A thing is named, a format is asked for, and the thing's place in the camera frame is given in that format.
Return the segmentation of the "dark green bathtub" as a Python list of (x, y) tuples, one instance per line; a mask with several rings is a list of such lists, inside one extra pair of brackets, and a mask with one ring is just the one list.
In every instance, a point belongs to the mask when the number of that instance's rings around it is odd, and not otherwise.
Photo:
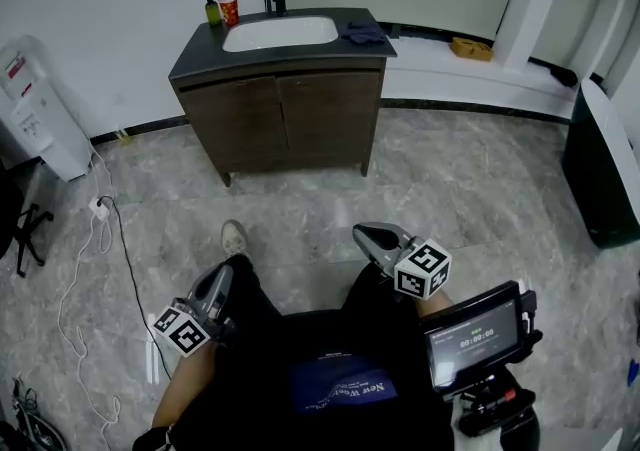
[(640, 241), (640, 165), (604, 90), (581, 81), (561, 166), (592, 242), (600, 249)]

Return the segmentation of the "person's left white shoe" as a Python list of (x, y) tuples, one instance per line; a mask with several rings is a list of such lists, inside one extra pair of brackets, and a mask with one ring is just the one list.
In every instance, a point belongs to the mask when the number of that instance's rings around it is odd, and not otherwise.
[(237, 220), (229, 219), (223, 224), (221, 248), (226, 258), (236, 255), (249, 256), (248, 236), (244, 226)]

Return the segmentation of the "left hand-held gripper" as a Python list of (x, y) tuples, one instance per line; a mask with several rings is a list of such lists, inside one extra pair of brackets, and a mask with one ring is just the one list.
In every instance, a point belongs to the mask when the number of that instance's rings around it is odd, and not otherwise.
[[(232, 281), (233, 269), (229, 265), (209, 268), (192, 286), (189, 297), (193, 299), (174, 298), (151, 329), (181, 356), (191, 356), (211, 340), (218, 343), (232, 340), (237, 325), (228, 316), (221, 316)], [(197, 301), (206, 298), (211, 287), (212, 302)]]

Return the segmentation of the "red paper cup with straw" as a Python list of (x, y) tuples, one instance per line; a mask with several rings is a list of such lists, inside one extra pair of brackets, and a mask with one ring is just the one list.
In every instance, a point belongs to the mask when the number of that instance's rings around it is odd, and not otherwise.
[(238, 0), (217, 0), (219, 9), (227, 27), (233, 27), (239, 23)]

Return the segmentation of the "person's left forearm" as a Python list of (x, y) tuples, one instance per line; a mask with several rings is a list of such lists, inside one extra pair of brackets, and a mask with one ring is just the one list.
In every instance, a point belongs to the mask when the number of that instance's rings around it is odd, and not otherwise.
[(152, 428), (175, 424), (192, 401), (213, 381), (217, 344), (209, 341), (182, 357), (152, 419)]

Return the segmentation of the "black chest mount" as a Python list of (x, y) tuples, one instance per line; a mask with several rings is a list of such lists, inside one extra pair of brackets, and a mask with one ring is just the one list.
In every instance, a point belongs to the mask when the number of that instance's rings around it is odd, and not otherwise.
[(520, 363), (528, 358), (533, 346), (542, 338), (542, 332), (534, 328), (535, 293), (531, 290), (521, 293), (521, 303), (525, 331), (521, 349), (507, 358), (504, 364), (492, 368), (491, 374), (481, 381), (457, 392), (439, 392), (447, 401), (458, 397), (462, 402), (462, 414), (457, 426), (469, 437), (481, 436), (512, 424), (535, 401), (535, 394), (521, 388), (506, 369), (508, 364)]

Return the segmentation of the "person's right forearm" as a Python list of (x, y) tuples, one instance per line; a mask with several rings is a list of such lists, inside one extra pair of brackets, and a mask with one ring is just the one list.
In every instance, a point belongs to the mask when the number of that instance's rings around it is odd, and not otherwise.
[(414, 298), (413, 301), (420, 318), (443, 311), (453, 305), (452, 300), (444, 290), (437, 291), (426, 300)]

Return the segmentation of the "person's black shirt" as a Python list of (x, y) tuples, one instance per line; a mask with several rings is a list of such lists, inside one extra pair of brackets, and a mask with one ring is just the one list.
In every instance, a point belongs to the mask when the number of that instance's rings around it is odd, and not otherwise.
[(433, 390), (419, 327), (343, 337), (273, 332), (217, 344), (213, 381), (173, 424), (173, 451), (539, 451), (538, 422), (467, 437)]

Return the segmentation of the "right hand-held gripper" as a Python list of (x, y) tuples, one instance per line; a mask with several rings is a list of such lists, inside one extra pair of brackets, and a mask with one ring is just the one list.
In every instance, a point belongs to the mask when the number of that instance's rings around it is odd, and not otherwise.
[(359, 223), (353, 232), (356, 244), (392, 279), (395, 291), (429, 299), (448, 281), (452, 256), (434, 240), (410, 237), (398, 225), (384, 222)]

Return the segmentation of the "black smartphone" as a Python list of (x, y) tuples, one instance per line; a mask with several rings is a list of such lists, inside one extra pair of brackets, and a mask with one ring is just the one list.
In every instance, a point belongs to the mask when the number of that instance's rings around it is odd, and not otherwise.
[(420, 322), (433, 388), (452, 393), (491, 374), (525, 341), (519, 285), (507, 281)]

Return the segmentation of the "person's black trousers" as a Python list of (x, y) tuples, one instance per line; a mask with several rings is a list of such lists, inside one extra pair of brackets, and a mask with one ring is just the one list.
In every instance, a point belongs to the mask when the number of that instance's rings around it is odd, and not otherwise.
[(281, 313), (263, 290), (254, 265), (244, 255), (224, 260), (233, 269), (233, 281), (221, 316), (237, 325), (237, 333), (224, 345), (250, 335), (273, 332), (278, 339), (296, 332), (322, 337), (343, 337), (355, 332), (368, 335), (379, 328), (393, 339), (413, 333), (419, 323), (414, 302), (393, 289), (391, 278), (369, 263), (351, 285), (343, 305), (295, 314)]

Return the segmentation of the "dark blue cloth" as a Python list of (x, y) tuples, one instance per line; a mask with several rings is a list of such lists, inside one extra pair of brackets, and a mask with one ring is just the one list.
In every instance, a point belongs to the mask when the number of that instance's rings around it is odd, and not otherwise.
[(339, 35), (342, 39), (356, 45), (383, 44), (386, 39), (385, 33), (378, 25), (354, 22), (342, 25), (339, 28)]

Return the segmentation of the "brown wooden sink cabinet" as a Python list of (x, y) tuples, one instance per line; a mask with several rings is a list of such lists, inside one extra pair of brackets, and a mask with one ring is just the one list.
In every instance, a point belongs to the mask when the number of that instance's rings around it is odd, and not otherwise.
[[(239, 24), (302, 16), (329, 17), (334, 21), (338, 34), (339, 28), (348, 22), (378, 25), (371, 12), (366, 8), (299, 9), (289, 11), (284, 16), (277, 16), (273, 13), (249, 14), (241, 17)], [(223, 50), (223, 43), (232, 28), (224, 25), (210, 26), (206, 23), (198, 26), (168, 76), (177, 99), (178, 90), (200, 84), (262, 76), (274, 76), (277, 79), (284, 76), (323, 72), (378, 71), (380, 73), (380, 109), (386, 62), (397, 55), (387, 38), (383, 44), (356, 45), (342, 39), (339, 35), (337, 40), (327, 44), (231, 53)], [(222, 182), (225, 185), (230, 185), (233, 175), (239, 173), (359, 166), (361, 173), (366, 175), (369, 171), (370, 161), (371, 154), (369, 162), (366, 164), (341, 163), (331, 158), (298, 157), (292, 154), (289, 149), (286, 157), (266, 162), (261, 170), (249, 169), (232, 173), (229, 184), (225, 184), (223, 178), (215, 170)]]

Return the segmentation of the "white sink basin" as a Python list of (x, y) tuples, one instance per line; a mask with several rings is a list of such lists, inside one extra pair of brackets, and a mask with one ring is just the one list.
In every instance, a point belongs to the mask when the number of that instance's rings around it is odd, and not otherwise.
[(334, 21), (325, 16), (267, 19), (234, 26), (223, 50), (237, 53), (289, 46), (327, 44), (337, 40)]

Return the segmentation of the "small black object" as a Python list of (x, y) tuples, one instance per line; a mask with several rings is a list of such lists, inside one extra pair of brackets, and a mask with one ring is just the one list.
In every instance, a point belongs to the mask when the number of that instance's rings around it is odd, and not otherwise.
[(552, 66), (549, 68), (549, 73), (565, 87), (574, 88), (578, 84), (578, 77), (576, 73), (570, 69), (560, 66)]

